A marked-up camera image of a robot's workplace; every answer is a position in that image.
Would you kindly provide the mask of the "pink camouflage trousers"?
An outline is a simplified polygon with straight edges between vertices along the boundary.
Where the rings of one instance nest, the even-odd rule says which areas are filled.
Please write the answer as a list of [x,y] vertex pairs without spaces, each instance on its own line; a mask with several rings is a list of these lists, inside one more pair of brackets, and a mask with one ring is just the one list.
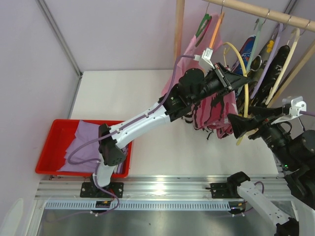
[[192,106],[192,111],[182,117],[193,125],[195,130],[203,130],[209,134],[216,131],[217,137],[223,139],[233,134],[228,114],[238,114],[235,92],[225,96],[214,94]]

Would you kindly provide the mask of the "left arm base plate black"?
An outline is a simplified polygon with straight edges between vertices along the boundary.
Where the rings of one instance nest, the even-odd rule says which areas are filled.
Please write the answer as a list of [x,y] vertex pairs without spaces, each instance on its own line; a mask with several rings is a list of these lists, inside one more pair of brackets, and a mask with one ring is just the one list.
[[[123,197],[124,183],[111,182],[104,190],[116,195],[118,198]],[[97,188],[92,182],[83,182],[80,191],[81,198],[112,198],[108,193]]]

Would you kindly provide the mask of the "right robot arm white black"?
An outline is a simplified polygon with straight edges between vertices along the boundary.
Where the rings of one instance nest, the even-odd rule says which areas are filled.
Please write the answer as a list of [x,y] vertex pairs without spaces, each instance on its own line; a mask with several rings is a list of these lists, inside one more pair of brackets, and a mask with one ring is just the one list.
[[250,107],[252,118],[228,114],[234,136],[240,138],[251,132],[248,139],[262,139],[280,165],[277,177],[286,181],[297,208],[295,219],[277,208],[261,191],[257,190],[250,177],[237,172],[227,178],[226,186],[233,197],[248,202],[261,217],[275,228],[277,236],[313,236],[315,234],[315,132],[304,130],[292,138],[282,124],[302,115],[314,116],[306,105],[279,108]]

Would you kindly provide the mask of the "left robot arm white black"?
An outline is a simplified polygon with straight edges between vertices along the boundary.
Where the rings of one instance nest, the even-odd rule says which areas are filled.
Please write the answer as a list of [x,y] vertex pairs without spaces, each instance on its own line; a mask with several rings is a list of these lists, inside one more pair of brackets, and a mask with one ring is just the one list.
[[131,141],[183,117],[203,99],[213,94],[225,96],[248,82],[248,77],[229,71],[219,62],[207,74],[201,69],[192,68],[148,110],[117,125],[101,125],[97,139],[100,161],[93,173],[95,186],[109,186],[115,166],[126,159],[122,149]]

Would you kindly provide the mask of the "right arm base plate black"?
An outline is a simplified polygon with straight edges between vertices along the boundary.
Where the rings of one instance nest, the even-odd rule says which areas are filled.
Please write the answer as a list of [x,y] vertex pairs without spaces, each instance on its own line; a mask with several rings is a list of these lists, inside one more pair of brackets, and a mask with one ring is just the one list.
[[209,190],[213,199],[240,199],[237,193],[237,185],[218,182],[211,183]]

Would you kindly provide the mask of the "yellow hanger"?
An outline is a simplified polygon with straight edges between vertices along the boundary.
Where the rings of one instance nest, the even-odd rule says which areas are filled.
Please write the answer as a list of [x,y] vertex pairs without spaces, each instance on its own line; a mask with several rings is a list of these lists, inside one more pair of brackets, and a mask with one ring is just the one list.
[[[246,72],[246,68],[245,68],[245,64],[243,62],[243,59],[241,57],[241,54],[239,53],[239,51],[236,49],[236,47],[231,44],[230,42],[224,42],[223,45],[227,45],[228,49],[225,48],[223,50],[223,60],[224,60],[224,65],[226,65],[226,54],[228,53],[228,51],[230,49],[232,49],[235,53],[235,55],[238,58],[238,61],[240,63],[241,69],[242,69],[242,73],[243,76],[247,77],[247,72]],[[245,93],[245,105],[244,105],[244,115],[243,116],[237,116],[238,118],[248,118],[248,111],[249,111],[249,86],[248,84],[244,85],[244,93]]]

